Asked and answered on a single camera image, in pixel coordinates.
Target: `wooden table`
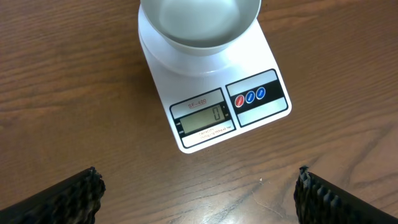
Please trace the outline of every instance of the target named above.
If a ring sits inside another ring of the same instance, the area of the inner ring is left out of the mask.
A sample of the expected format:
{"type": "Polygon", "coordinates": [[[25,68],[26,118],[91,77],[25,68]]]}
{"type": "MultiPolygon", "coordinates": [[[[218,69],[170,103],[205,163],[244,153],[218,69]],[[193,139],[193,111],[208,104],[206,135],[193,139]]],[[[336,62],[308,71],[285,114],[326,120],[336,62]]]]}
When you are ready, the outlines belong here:
{"type": "Polygon", "coordinates": [[[267,0],[293,110],[194,154],[170,131],[138,0],[0,0],[0,208],[95,166],[97,223],[296,223],[299,167],[398,217],[398,3],[267,0]]]}

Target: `button panel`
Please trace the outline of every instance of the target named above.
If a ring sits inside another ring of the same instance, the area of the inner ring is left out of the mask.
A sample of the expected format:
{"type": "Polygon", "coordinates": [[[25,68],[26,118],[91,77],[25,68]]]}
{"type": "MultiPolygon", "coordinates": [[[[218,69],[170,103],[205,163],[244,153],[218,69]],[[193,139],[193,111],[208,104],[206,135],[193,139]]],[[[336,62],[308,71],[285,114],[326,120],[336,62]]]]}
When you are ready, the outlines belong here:
{"type": "Polygon", "coordinates": [[[275,70],[226,85],[240,127],[287,110],[282,85],[275,70]]]}

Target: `digital kitchen scale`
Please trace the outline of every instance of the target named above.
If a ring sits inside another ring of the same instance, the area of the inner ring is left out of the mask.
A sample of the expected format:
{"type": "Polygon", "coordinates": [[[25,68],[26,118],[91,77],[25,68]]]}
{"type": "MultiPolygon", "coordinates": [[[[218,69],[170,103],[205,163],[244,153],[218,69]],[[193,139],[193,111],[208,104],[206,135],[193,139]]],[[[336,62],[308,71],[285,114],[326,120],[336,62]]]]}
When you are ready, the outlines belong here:
{"type": "Polygon", "coordinates": [[[185,153],[287,116],[292,104],[258,21],[224,51],[182,53],[142,8],[139,38],[178,148],[185,153]]]}

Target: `lcd display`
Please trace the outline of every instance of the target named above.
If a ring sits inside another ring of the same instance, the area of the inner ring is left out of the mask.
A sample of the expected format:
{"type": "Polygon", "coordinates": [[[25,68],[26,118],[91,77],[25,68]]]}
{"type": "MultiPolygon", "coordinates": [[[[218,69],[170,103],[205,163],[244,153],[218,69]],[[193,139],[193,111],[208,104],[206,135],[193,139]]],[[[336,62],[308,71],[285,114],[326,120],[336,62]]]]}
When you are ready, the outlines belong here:
{"type": "Polygon", "coordinates": [[[191,114],[180,119],[185,134],[204,128],[211,124],[224,121],[224,113],[220,105],[212,106],[203,111],[191,114]]]}

